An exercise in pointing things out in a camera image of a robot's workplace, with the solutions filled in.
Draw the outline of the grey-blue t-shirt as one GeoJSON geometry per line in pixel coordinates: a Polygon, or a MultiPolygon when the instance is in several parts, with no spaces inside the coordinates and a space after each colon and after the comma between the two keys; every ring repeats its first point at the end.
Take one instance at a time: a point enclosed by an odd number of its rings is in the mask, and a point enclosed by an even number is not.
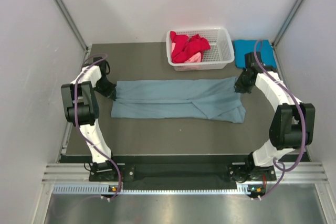
{"type": "Polygon", "coordinates": [[[112,118],[195,118],[243,123],[246,110],[235,77],[119,81],[112,118]]]}

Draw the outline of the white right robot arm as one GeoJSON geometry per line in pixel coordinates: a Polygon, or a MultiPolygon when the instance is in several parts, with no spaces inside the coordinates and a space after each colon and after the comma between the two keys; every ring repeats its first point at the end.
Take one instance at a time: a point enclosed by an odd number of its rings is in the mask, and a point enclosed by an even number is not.
{"type": "Polygon", "coordinates": [[[252,180],[270,170],[274,161],[294,151],[303,151],[312,143],[315,107],[296,98],[280,80],[277,70],[265,65],[259,52],[245,54],[245,65],[234,88],[237,93],[251,93],[258,88],[274,109],[269,139],[250,153],[245,174],[252,180]]]}

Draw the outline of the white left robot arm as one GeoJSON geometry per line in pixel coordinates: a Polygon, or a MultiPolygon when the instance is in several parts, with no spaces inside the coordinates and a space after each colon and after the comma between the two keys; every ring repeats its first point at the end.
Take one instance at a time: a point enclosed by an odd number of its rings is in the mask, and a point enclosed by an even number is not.
{"type": "Polygon", "coordinates": [[[90,166],[93,174],[101,173],[107,180],[114,180],[119,168],[113,163],[113,154],[107,146],[99,127],[99,105],[96,93],[115,100],[117,85],[107,75],[110,66],[107,54],[96,54],[86,59],[74,81],[61,86],[65,118],[76,127],[92,155],[90,166]]]}

